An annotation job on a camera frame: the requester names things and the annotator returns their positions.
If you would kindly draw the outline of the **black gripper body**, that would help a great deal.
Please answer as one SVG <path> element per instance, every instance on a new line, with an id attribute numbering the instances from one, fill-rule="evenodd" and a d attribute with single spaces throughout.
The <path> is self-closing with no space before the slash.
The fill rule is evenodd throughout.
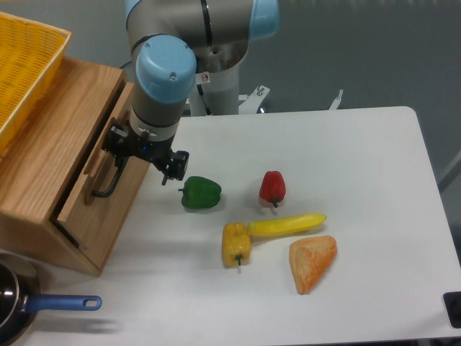
<path id="1" fill-rule="evenodd" d="M 160 172 L 166 173 L 171 161 L 173 139 L 174 126 L 159 128 L 146 124 L 129 124 L 125 155 L 147 161 Z"/>

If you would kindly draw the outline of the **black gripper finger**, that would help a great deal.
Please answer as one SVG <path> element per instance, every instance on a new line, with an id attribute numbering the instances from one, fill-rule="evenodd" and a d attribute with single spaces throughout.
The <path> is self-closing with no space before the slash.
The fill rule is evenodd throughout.
<path id="1" fill-rule="evenodd" d="M 161 181 L 161 184 L 166 185 L 169 180 L 182 181 L 187 171 L 188 161 L 188 151 L 170 150 L 167 155 L 166 166 L 162 170 L 164 177 Z"/>
<path id="2" fill-rule="evenodd" d="M 129 131 L 121 124 L 113 123 L 104 135 L 102 149 L 111 153 L 115 158 L 117 167 L 115 176 L 120 177 L 130 157 Z"/>

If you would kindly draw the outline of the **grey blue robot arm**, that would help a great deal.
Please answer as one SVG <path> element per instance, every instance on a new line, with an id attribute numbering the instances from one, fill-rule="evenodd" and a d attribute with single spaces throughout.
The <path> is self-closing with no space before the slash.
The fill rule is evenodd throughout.
<path id="1" fill-rule="evenodd" d="M 189 154 L 171 145 L 185 108 L 193 115 L 239 111 L 239 66 L 249 44 L 279 29 L 277 1 L 126 1 L 134 72 L 132 112 L 113 123 L 102 148 L 116 185 L 130 157 L 181 180 Z"/>

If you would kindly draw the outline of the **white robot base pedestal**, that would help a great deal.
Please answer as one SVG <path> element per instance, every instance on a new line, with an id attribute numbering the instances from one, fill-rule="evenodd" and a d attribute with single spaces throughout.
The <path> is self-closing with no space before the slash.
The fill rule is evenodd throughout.
<path id="1" fill-rule="evenodd" d="M 238 114 L 239 68 L 248 51 L 245 40 L 195 48 L 197 86 L 189 94 L 192 117 Z"/>

